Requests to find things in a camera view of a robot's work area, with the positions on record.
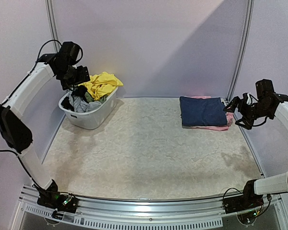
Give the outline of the yellow shorts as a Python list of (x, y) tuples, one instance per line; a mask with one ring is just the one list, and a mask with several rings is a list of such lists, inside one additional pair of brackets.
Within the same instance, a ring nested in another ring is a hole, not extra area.
[(117, 87), (123, 86), (123, 83), (114, 74), (104, 71), (99, 75), (90, 75), (90, 80), (81, 85), (87, 88), (95, 101), (99, 101), (103, 96), (110, 95)]

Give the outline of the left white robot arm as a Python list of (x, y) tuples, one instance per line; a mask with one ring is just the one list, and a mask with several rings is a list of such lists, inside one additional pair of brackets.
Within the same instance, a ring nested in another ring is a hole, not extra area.
[(0, 134), (34, 184), (46, 190), (42, 197), (51, 208), (59, 207), (62, 198), (50, 190), (55, 182), (42, 166), (33, 146), (33, 134), (22, 117), (37, 93), (53, 78), (60, 81), (63, 90), (89, 81), (88, 69), (78, 66), (82, 58), (82, 48), (71, 41), (63, 42), (57, 53), (38, 54), (33, 68), (0, 104)]

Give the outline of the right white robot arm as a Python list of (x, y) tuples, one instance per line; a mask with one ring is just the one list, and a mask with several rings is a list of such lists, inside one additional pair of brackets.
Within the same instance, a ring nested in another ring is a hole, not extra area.
[(225, 112), (238, 111), (241, 119), (236, 125), (251, 130), (258, 118), (276, 119), (276, 125), (268, 122), (267, 128), (252, 131), (251, 142), (264, 170), (264, 178), (250, 180), (239, 197), (239, 205), (249, 209), (257, 199), (267, 194), (288, 193), (288, 96), (275, 92), (264, 92), (254, 99), (249, 93), (243, 98), (235, 97), (225, 106)]

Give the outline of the white plastic laundry basket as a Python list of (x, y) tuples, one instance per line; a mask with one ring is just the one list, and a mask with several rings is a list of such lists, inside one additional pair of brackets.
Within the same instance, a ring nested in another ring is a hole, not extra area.
[(68, 97), (68, 94), (65, 94), (59, 100), (59, 108), (65, 113), (71, 124), (84, 129), (93, 130), (98, 128), (115, 108), (117, 90), (118, 87), (116, 87), (115, 90), (106, 98), (105, 102), (90, 112), (77, 113), (65, 109), (61, 103)]

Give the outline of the folded pink garment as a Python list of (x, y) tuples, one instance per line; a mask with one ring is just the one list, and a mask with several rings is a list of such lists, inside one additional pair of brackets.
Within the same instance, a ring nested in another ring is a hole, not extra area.
[[(193, 99), (212, 99), (211, 96), (192, 96), (190, 98)], [(222, 105), (227, 105), (227, 101), (224, 98), (219, 98), (220, 102), (222, 103)], [(204, 130), (211, 130), (211, 131), (227, 131), (229, 130), (229, 128), (231, 127), (231, 125), (233, 124), (234, 121), (234, 116), (232, 112), (224, 112), (225, 113), (225, 117), (226, 117), (226, 123), (220, 123), (217, 125), (205, 125), (205, 126), (191, 126), (189, 128), (192, 129), (204, 129)]]

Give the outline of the black garment in basket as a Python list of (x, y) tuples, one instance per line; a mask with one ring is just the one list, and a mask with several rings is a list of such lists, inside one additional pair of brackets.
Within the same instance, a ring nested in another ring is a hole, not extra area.
[(83, 85), (78, 86), (73, 91), (68, 91), (67, 96), (61, 102), (61, 106), (72, 112), (85, 113), (88, 105), (86, 93), (87, 88)]

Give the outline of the green garment in basket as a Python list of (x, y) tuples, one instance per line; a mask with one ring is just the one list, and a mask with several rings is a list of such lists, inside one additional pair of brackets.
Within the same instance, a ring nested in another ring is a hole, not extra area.
[(87, 103), (91, 103), (94, 101), (94, 98), (91, 96), (89, 92), (84, 93), (84, 98)]

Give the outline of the grey garment in basket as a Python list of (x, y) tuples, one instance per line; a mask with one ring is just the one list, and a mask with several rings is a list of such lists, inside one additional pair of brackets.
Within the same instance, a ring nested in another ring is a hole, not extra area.
[(87, 103), (77, 96), (72, 97), (70, 99), (70, 104), (72, 104), (74, 111), (77, 113), (91, 112), (93, 110), (98, 109), (102, 105), (102, 103), (99, 101), (93, 101), (91, 103)]

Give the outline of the folded navy blue garment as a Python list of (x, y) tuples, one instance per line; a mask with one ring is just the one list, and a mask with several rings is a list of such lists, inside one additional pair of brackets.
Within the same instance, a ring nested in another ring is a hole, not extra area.
[(181, 96), (179, 101), (181, 122), (185, 127), (226, 123), (225, 106), (219, 97), (204, 100)]

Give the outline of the right aluminium frame post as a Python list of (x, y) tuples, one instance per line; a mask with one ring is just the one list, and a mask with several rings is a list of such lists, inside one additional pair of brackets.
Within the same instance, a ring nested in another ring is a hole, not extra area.
[(237, 62), (235, 65), (234, 69), (234, 74), (231, 80), (231, 83), (229, 85), (228, 93), (226, 96), (227, 101), (230, 101), (233, 98), (234, 91), (238, 82), (240, 70), (243, 64), (243, 58), (245, 55), (245, 50), (247, 47), (247, 41), (248, 41), (248, 36), (250, 32), (250, 27), (252, 23), (252, 11), (253, 11), (253, 6), (254, 6), (254, 1), (253, 0), (248, 0), (247, 1), (247, 8), (246, 8), (246, 14), (245, 14), (245, 19), (243, 23), (243, 29), (242, 29), (242, 36), (241, 36), (241, 41), (240, 41), (240, 47), (239, 47), (239, 52), (238, 52), (238, 58)]

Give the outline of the aluminium frame post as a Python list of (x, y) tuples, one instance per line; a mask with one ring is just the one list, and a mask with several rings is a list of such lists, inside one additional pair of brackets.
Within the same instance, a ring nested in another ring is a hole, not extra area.
[(53, 1), (45, 0), (45, 4), (46, 4), (46, 12), (47, 12), (47, 17), (48, 17), (48, 24), (49, 24), (51, 38), (54, 40), (59, 40), (56, 22), (55, 22)]
[(241, 41), (240, 41), (240, 47), (239, 47), (239, 52), (238, 52), (238, 58), (237, 62), (235, 65), (234, 69), (234, 74), (231, 80), (231, 83), (229, 85), (228, 93), (226, 96), (227, 101), (230, 101), (233, 98), (234, 91), (238, 82), (240, 70), (243, 64), (243, 58), (245, 55), (245, 50), (247, 47), (247, 41), (248, 41), (248, 36), (250, 32), (250, 27), (252, 23), (252, 11), (253, 11), (253, 6), (254, 6), (254, 1), (253, 0), (248, 0), (247, 1), (247, 8), (246, 8), (246, 14), (245, 14), (245, 19), (243, 23), (243, 29), (242, 29), (242, 36), (241, 36)]

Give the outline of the left aluminium frame post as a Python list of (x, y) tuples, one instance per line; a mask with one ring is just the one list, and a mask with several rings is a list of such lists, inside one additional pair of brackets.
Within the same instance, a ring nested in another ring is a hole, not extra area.
[(45, 4), (46, 4), (46, 12), (47, 12), (47, 17), (48, 17), (48, 24), (49, 24), (51, 38), (54, 40), (59, 40), (56, 22), (55, 22), (53, 1), (45, 0)]

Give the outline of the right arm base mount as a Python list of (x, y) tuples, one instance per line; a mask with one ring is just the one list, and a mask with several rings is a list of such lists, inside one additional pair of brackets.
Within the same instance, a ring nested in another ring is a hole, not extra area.
[[(226, 194), (230, 190), (235, 190), (239, 194), (236, 196), (228, 196), (226, 197)], [(249, 209), (255, 209), (256, 207), (259, 207), (259, 210), (255, 210), (253, 217), (258, 217), (259, 215), (263, 214), (269, 207), (272, 201), (272, 196), (270, 194), (266, 195), (268, 205), (264, 206), (264, 199), (263, 195), (253, 195), (251, 193), (244, 194), (243, 192), (239, 191), (236, 188), (229, 188), (225, 191), (225, 193), (222, 196), (222, 205), (224, 207), (225, 213), (234, 213), (234, 212), (240, 212), (245, 211)]]

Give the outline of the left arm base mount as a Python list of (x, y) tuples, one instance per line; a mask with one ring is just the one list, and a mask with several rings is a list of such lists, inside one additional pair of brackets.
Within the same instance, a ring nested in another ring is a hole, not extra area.
[(61, 193), (58, 186), (52, 184), (48, 189), (37, 187), (39, 197), (37, 204), (57, 211), (76, 213), (79, 199), (70, 193)]

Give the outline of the aluminium front rail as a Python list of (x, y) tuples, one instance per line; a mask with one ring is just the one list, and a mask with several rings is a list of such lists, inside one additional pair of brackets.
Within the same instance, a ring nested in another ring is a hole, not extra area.
[(111, 200), (80, 196), (74, 213), (38, 205), (38, 192), (24, 186), (14, 230), (288, 230), (280, 196), (229, 213), (224, 195), (190, 200)]

